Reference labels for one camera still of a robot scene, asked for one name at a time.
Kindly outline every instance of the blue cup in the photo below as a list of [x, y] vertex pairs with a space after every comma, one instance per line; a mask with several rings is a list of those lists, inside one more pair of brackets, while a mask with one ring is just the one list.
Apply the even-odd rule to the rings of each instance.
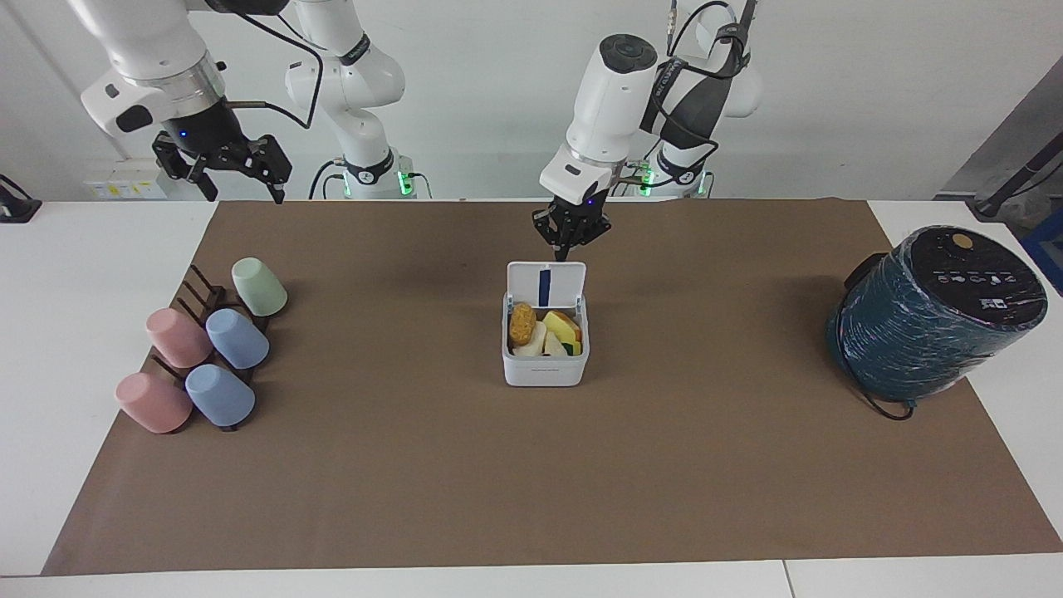
[[255, 408], [255, 392], [235, 374], [214, 364], [201, 365], [185, 379], [196, 408], [219, 428], [236, 426]]
[[215, 349], [236, 370], [254, 368], [269, 355], [269, 341], [251, 321], [233, 310], [218, 310], [206, 320]]

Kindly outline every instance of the brown surface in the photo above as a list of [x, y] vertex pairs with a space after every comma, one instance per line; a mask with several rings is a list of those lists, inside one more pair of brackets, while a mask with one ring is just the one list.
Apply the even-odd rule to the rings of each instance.
[[964, 382], [894, 424], [823, 326], [889, 243], [864, 203], [614, 205], [584, 383], [505, 386], [530, 204], [223, 203], [208, 276], [257, 255], [291, 302], [222, 433], [115, 422], [45, 569], [628, 563], [1059, 551]]

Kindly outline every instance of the pink cup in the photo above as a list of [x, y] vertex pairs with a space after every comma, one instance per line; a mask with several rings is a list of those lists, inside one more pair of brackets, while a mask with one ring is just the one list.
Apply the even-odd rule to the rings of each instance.
[[192, 401], [184, 391], [142, 372], [122, 379], [115, 398], [134, 422], [156, 434], [176, 430], [192, 413]]
[[210, 338], [187, 314], [173, 308], [159, 310], [148, 319], [148, 338], [151, 344], [173, 368], [195, 368], [214, 351]]

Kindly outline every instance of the white table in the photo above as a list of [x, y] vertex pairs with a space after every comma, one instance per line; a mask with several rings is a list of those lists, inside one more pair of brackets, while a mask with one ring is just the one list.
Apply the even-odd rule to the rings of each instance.
[[[890, 239], [930, 223], [977, 228], [1025, 255], [965, 206], [873, 203]], [[149, 348], [144, 321], [168, 305], [213, 213], [207, 203], [45, 205], [0, 227], [0, 575], [39, 573], [117, 412], [112, 393]], [[23, 259], [10, 262], [6, 256]], [[971, 381], [1057, 530], [1063, 529], [1063, 298]], [[12, 348], [20, 348], [19, 357]], [[56, 372], [55, 364], [64, 371]], [[767, 561], [330, 571], [209, 571], [0, 579], [0, 596], [728, 596], [1058, 597], [1063, 556]]]

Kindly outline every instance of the white plastic container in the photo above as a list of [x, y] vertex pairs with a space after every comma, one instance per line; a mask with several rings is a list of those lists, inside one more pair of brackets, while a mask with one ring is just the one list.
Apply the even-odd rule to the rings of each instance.
[[[584, 377], [591, 353], [584, 281], [587, 266], [580, 261], [512, 261], [502, 298], [502, 364], [510, 387], [575, 387]], [[583, 332], [578, 357], [518, 358], [509, 352], [509, 315], [517, 304], [528, 304], [539, 320], [547, 310], [568, 314]]]

